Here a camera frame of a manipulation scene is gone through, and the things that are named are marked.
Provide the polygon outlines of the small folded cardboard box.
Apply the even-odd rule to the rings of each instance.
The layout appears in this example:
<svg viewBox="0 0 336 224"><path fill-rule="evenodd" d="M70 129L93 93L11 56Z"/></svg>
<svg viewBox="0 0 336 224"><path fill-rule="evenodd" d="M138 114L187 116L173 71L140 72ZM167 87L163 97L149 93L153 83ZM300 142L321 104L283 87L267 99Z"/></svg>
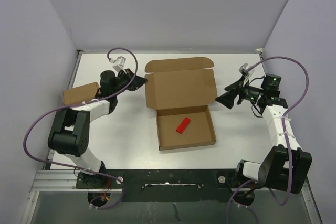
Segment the small folded cardboard box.
<svg viewBox="0 0 336 224"><path fill-rule="evenodd" d="M81 104L91 101L99 89L97 82L85 84L68 90L62 93L63 105Z"/></svg>

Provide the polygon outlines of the brown cardboard box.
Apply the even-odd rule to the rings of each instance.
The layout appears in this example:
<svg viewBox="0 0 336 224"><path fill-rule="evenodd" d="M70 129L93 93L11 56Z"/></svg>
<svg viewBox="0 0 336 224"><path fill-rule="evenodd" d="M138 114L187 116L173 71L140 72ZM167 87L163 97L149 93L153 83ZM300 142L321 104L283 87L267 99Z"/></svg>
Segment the brown cardboard box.
<svg viewBox="0 0 336 224"><path fill-rule="evenodd" d="M214 63L207 57L152 60L145 66L146 106L156 111L161 151L216 143L209 105L217 87ZM185 131L176 131L185 117Z"/></svg>

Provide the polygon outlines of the aluminium frame rail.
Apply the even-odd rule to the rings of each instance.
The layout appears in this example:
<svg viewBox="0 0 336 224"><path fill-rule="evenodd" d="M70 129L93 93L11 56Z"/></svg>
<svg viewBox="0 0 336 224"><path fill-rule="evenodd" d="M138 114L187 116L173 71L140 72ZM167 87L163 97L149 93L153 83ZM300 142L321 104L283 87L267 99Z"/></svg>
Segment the aluminium frame rail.
<svg viewBox="0 0 336 224"><path fill-rule="evenodd" d="M259 55L139 54L124 48L81 56L47 139L77 176L92 219L144 219L135 206L164 206L180 221L231 203L248 208L257 189L301 192L312 163L280 93L283 75L266 74Z"/></svg>

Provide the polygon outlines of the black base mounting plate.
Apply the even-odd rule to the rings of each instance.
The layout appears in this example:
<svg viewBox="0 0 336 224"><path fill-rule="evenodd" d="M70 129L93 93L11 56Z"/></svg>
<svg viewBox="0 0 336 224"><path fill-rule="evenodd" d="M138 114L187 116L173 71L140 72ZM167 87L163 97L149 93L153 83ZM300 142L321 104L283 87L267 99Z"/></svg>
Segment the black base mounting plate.
<svg viewBox="0 0 336 224"><path fill-rule="evenodd" d="M77 189L99 204L123 192L126 202L227 202L246 180L234 169L109 169L113 178L79 173Z"/></svg>

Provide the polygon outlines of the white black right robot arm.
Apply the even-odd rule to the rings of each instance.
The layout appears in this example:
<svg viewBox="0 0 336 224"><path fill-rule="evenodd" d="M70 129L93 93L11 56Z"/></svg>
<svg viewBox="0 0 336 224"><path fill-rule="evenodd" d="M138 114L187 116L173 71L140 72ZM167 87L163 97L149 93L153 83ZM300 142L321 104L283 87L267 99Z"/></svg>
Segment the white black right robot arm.
<svg viewBox="0 0 336 224"><path fill-rule="evenodd" d="M260 163L242 160L233 174L234 182L244 187L255 180L259 185L271 189L298 194L306 180L312 156L298 144L286 115L287 102L280 97L281 77L266 74L260 88L251 86L249 78L241 78L225 87L225 93L216 101L228 109L244 100L257 106L265 120L271 140L271 149Z"/></svg>

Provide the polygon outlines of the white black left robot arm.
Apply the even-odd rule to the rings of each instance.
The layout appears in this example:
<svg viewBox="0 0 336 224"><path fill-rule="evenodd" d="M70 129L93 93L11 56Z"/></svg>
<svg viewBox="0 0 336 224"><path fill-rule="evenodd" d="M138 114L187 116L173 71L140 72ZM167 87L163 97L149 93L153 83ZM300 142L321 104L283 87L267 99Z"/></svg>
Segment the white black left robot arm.
<svg viewBox="0 0 336 224"><path fill-rule="evenodd" d="M90 123L102 116L111 114L118 98L110 95L127 87L136 91L147 83L147 79L135 75L130 69L115 74L106 70L100 74L100 82L72 88L69 91L74 101L66 105L82 103L56 112L48 138L48 147L72 160L83 173L88 174L88 182L95 188L107 181L103 161L96 158L89 149Z"/></svg>

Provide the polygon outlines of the red rectangular block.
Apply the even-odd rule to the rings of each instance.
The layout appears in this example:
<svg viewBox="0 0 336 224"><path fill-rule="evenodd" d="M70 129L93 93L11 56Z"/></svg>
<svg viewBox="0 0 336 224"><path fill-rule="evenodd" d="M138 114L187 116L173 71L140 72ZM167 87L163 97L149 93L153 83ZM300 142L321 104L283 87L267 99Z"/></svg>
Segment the red rectangular block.
<svg viewBox="0 0 336 224"><path fill-rule="evenodd" d="M188 127L188 125L190 124L190 122L191 122L191 119L188 118L188 117L185 117L183 119L183 121L179 124L179 126L177 127L176 131L178 133L182 134L185 131L185 129Z"/></svg>

